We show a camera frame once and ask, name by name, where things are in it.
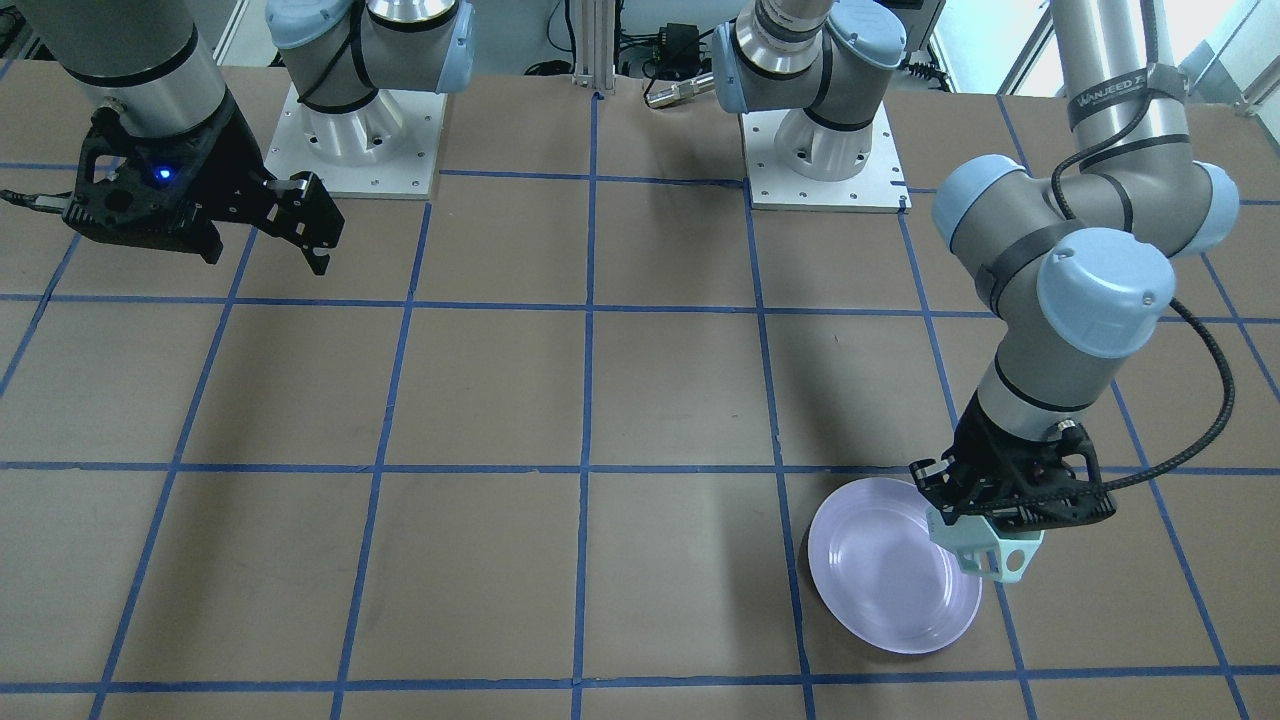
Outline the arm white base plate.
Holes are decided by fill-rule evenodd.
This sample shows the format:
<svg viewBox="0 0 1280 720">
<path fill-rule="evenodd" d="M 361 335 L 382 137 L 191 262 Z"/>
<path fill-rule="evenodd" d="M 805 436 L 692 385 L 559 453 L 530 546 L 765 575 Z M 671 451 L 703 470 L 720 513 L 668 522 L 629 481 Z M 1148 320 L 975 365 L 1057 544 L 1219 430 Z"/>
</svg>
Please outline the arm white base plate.
<svg viewBox="0 0 1280 720">
<path fill-rule="evenodd" d="M 381 90 L 339 115 L 306 108 L 291 87 L 265 165 L 279 178 L 310 170 L 334 199 L 429 200 L 449 99 Z"/>
<path fill-rule="evenodd" d="M 884 105 L 870 126 L 844 133 L 803 110 L 739 117 L 756 210 L 899 213 L 911 208 Z"/>
</svg>

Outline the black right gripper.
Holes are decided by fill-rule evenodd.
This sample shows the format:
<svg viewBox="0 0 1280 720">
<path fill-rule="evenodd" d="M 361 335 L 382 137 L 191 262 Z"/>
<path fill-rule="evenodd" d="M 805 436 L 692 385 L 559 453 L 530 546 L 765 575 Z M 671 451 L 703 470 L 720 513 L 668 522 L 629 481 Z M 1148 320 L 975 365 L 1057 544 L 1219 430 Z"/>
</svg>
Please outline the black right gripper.
<svg viewBox="0 0 1280 720">
<path fill-rule="evenodd" d="M 244 223 L 294 245 L 315 275 L 326 274 L 346 218 L 316 173 L 270 177 L 230 91 L 210 118 L 164 138 L 131 135 L 120 109 L 108 100 L 91 117 L 61 211 L 77 233 L 215 264 L 221 254 L 215 222 Z"/>
</svg>

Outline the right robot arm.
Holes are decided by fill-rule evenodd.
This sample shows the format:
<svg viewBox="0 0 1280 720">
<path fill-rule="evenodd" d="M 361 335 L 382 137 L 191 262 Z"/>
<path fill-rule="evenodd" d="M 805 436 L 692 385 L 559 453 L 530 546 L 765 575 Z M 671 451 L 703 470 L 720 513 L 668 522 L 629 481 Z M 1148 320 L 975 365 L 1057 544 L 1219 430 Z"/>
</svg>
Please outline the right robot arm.
<svg viewBox="0 0 1280 720">
<path fill-rule="evenodd" d="M 323 275 L 346 219 L 310 169 L 279 176 L 183 1 L 20 1 L 93 104 L 76 184 L 3 191 L 99 243 L 221 255 L 218 223 L 294 245 Z M 270 1 L 266 22 L 317 155 L 370 164 L 404 137 L 394 91 L 457 94 L 474 68 L 468 1 Z"/>
</svg>

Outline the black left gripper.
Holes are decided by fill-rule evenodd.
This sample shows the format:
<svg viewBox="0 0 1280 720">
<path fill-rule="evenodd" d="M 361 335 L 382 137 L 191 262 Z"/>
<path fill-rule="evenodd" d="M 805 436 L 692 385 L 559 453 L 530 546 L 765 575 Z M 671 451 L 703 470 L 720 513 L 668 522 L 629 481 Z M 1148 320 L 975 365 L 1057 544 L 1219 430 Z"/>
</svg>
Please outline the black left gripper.
<svg viewBox="0 0 1280 720">
<path fill-rule="evenodd" d="M 1094 445 L 1074 421 L 1056 441 L 1030 441 L 992 421 L 972 398 L 948 456 L 909 464 L 918 492 L 952 527 L 980 516 L 997 529 L 1084 527 L 1116 512 Z"/>
</svg>

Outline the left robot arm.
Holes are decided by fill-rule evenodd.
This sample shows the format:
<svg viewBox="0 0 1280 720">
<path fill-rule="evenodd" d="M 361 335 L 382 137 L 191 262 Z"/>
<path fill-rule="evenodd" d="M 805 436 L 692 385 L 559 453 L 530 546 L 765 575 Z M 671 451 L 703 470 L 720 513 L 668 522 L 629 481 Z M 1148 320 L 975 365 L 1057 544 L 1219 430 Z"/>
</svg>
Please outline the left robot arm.
<svg viewBox="0 0 1280 720">
<path fill-rule="evenodd" d="M 932 219 L 1006 333 L 941 460 L 911 465 L 950 527 L 1002 533 L 1111 518 L 1112 492 L 1188 462 L 1225 428 L 1236 391 L 1216 340 L 1175 296 L 1172 261 L 1212 249 L 1239 192 L 1190 145 L 1187 78 L 1166 63 L 1157 1 L 1052 1 L 1076 151 L 1050 176 L 1011 158 L 965 161 Z M 721 106 L 785 110 L 777 147 L 799 174 L 861 168 L 902 26 L 874 1 L 753 1 L 712 40 Z M 1210 428 L 1172 457 L 1106 480 L 1083 416 L 1172 310 L 1207 346 L 1224 387 Z"/>
</svg>

